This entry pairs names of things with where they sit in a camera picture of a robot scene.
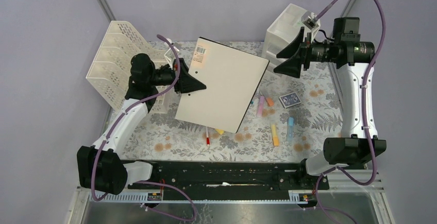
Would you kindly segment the white plastic drawer organizer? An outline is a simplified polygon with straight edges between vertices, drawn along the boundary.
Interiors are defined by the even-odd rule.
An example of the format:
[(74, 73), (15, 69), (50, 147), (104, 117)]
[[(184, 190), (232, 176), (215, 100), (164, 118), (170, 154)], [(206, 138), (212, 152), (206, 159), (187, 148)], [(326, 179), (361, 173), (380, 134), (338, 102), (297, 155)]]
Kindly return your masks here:
[(267, 29), (261, 57), (270, 61), (267, 67), (269, 72), (272, 73), (276, 66), (285, 61), (276, 58), (276, 55), (297, 37), (302, 27), (305, 29), (304, 35), (310, 32), (312, 37), (315, 37), (321, 22), (317, 21), (315, 28), (310, 29), (304, 24), (308, 17), (314, 18), (315, 13), (289, 4)]

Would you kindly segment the white binder folder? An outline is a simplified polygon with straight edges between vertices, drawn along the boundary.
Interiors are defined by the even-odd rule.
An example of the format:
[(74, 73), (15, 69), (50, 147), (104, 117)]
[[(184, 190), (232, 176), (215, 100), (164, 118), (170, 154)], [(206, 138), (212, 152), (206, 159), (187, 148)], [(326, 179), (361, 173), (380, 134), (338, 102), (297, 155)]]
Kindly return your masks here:
[(268, 64), (268, 59), (199, 37), (189, 74), (206, 89), (182, 94), (175, 118), (236, 133)]

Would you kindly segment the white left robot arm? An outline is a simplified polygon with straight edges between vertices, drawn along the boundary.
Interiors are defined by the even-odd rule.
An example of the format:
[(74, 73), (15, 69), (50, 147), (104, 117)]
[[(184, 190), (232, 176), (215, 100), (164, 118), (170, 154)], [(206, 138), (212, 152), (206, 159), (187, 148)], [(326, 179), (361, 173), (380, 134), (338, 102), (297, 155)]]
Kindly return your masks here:
[(96, 192), (118, 195), (125, 187), (141, 182), (147, 188), (159, 184), (160, 175), (147, 162), (123, 163), (118, 155), (139, 122), (157, 103), (158, 97), (170, 90), (190, 94), (207, 86), (189, 74), (182, 58), (172, 65), (156, 68), (149, 55), (140, 53), (130, 62), (128, 89), (122, 108), (107, 130), (91, 146), (81, 146), (77, 152), (80, 186), (89, 188), (96, 201)]

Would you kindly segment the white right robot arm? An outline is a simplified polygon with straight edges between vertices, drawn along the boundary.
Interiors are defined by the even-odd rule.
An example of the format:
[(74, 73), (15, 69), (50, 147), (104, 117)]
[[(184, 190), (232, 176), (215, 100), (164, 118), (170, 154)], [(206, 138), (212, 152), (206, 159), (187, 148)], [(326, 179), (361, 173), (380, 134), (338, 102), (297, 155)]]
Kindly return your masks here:
[(336, 66), (343, 92), (343, 124), (340, 137), (327, 138), (323, 150), (304, 162), (305, 169), (296, 174), (296, 184), (303, 189), (316, 182), (316, 176), (332, 168), (373, 162), (385, 152), (386, 140), (379, 139), (373, 121), (372, 60), (375, 47), (362, 42), (359, 18), (337, 18), (333, 24), (333, 41), (314, 42), (312, 34), (300, 28), (295, 39), (277, 53), (284, 59), (274, 73), (299, 78), (312, 62), (329, 62)]

